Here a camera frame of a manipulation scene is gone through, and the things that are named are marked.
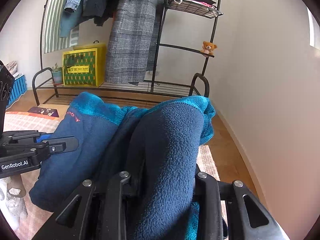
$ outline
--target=striped curtain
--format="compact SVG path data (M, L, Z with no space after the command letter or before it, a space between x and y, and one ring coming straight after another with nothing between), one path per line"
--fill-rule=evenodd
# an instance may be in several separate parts
M48 0L44 17L44 53L69 48L78 44L79 26L71 30L68 37L60 38L60 17L65 0Z

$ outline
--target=blue plastic basket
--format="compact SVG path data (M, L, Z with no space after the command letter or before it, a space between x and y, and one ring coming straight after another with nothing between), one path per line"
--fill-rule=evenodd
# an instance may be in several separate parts
M27 91L26 78L24 75L18 77L13 84L10 100L6 108L11 106L15 100L19 98L24 92Z

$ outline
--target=metal screw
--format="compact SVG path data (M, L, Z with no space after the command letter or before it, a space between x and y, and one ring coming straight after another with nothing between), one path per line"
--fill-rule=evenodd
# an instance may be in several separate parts
M82 185L85 187L90 187L92 185L92 181L89 179L86 179L82 182Z
M241 180L235 180L235 182L233 184L235 184L236 187L242 187L243 186L243 182Z
M119 176L122 177L122 178L126 178L126 177L129 176L129 172L127 172L127 171L121 171L121 172L119 173Z
M205 172L199 172L198 177L201 179L205 179L207 177L207 174Z

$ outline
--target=purple book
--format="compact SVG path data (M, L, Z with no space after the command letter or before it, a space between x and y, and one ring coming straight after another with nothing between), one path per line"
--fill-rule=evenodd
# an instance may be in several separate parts
M51 109L51 108L42 108L42 107L31 107L28 111L28 113L34 113L34 114L43 114L53 117L59 117L57 109Z

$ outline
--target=brown stuffed toy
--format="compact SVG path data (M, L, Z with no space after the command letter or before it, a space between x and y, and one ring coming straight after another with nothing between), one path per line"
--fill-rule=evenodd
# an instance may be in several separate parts
M209 54L209 55L213 55L213 50L217 48L217 45L211 43L211 42L207 42L207 41L204 41L203 42L203 45L202 45L202 49L200 52L202 53L206 53L206 54Z

